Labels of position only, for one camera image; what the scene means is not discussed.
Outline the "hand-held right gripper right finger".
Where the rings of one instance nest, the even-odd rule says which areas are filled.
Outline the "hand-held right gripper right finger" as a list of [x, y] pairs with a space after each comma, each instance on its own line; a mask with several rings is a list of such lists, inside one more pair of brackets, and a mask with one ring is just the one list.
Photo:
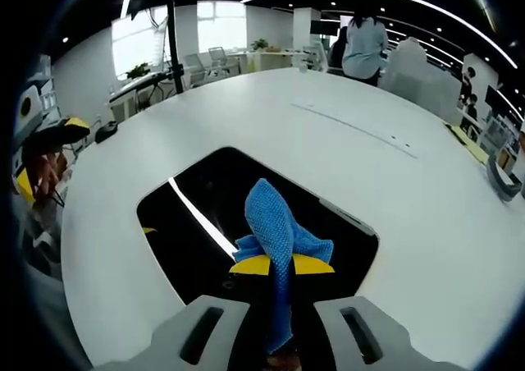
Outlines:
[[362, 296], [337, 298], [328, 263], [294, 254], [291, 326], [303, 370], [460, 370], [413, 348], [408, 330]]

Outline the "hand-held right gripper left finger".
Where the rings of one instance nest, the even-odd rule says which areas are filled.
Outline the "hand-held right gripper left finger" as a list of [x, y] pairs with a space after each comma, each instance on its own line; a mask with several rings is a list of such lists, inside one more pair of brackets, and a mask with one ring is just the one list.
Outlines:
[[272, 263], [235, 264], [221, 290], [201, 295], [157, 327], [149, 347], [97, 370], [261, 370], [272, 307]]

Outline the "person's right hand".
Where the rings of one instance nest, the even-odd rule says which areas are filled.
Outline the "person's right hand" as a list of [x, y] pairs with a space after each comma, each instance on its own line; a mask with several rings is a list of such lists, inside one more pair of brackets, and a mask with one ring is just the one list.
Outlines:
[[301, 370], [301, 363], [296, 349], [281, 347], [267, 357], [267, 368], [278, 371]]

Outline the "person's left hand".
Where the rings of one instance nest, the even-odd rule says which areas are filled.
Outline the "person's left hand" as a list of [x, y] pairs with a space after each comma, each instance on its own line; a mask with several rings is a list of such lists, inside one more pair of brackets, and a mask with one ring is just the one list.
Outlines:
[[66, 169], [66, 156], [61, 150], [36, 156], [27, 168], [28, 175], [32, 175], [30, 183], [35, 199], [52, 196]]

